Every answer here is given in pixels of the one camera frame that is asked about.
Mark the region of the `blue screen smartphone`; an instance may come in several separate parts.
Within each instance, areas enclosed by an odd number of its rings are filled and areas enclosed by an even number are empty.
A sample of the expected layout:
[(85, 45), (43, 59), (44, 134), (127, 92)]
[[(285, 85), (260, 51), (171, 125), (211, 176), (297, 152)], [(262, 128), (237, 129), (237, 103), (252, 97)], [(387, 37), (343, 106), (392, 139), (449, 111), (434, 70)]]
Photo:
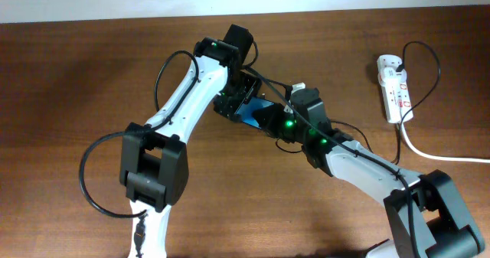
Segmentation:
[(257, 110), (264, 109), (268, 106), (272, 106), (273, 102), (264, 100), (258, 97), (252, 97), (249, 103), (243, 103), (240, 105), (237, 115), (241, 118), (241, 122), (259, 129), (259, 123), (253, 117), (253, 113)]

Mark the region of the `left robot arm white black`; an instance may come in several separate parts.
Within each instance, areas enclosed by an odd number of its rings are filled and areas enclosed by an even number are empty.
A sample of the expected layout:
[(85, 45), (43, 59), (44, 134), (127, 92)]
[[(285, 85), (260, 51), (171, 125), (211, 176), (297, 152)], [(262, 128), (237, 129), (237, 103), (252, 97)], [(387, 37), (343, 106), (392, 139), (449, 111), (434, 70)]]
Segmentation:
[(130, 123), (122, 137), (119, 181), (132, 209), (131, 257), (165, 257), (165, 238), (172, 207), (188, 183), (187, 143), (213, 101), (234, 117), (251, 82), (243, 73), (251, 38), (205, 38), (189, 54), (183, 81), (144, 125)]

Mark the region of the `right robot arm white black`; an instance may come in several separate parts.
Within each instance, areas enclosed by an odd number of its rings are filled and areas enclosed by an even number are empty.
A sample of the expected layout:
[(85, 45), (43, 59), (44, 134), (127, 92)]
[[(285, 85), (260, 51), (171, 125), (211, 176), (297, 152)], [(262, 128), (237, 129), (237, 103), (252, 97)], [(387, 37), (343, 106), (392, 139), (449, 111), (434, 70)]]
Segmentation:
[(448, 174), (401, 168), (332, 128), (316, 89), (290, 96), (292, 111), (264, 100), (251, 115), (273, 138), (297, 142), (309, 164), (346, 181), (380, 203), (392, 239), (368, 257), (474, 257), (485, 250), (482, 233)]

